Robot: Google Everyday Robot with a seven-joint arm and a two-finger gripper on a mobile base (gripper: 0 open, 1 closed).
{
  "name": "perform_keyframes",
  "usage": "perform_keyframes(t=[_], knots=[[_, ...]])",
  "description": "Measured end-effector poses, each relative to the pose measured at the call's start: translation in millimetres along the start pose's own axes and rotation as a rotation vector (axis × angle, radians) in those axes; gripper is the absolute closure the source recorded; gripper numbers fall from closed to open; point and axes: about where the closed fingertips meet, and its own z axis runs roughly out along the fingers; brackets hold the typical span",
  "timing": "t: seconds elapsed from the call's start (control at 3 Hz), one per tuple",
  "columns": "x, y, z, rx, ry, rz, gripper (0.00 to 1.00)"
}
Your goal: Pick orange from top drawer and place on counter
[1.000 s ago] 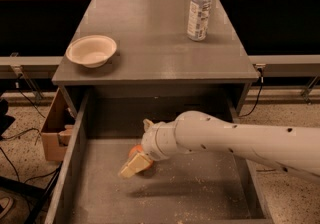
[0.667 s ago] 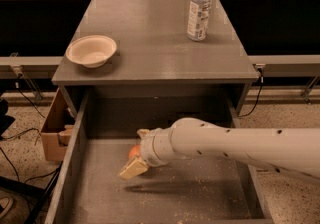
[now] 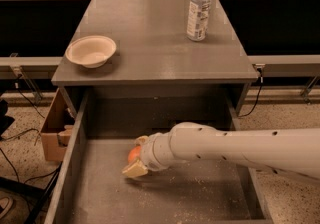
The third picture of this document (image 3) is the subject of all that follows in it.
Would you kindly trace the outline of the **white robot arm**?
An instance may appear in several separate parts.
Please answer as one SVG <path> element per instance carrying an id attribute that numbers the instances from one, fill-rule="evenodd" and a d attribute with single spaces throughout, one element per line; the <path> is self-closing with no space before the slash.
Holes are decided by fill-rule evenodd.
<path id="1" fill-rule="evenodd" d="M 221 131 L 191 122 L 141 136 L 122 173 L 129 178 L 196 160 L 225 160 L 305 182 L 320 181 L 320 129 Z"/>

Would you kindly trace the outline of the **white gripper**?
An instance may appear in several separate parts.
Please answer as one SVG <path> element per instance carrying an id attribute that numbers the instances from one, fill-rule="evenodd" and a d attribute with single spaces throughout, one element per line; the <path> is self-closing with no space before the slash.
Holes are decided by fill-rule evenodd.
<path id="1" fill-rule="evenodd" d="M 140 136 L 135 144 L 141 146 L 140 159 L 137 158 L 123 168 L 122 173 L 128 178 L 144 176 L 151 171 L 168 169 L 176 163 L 171 150 L 170 133 L 156 133 Z"/>

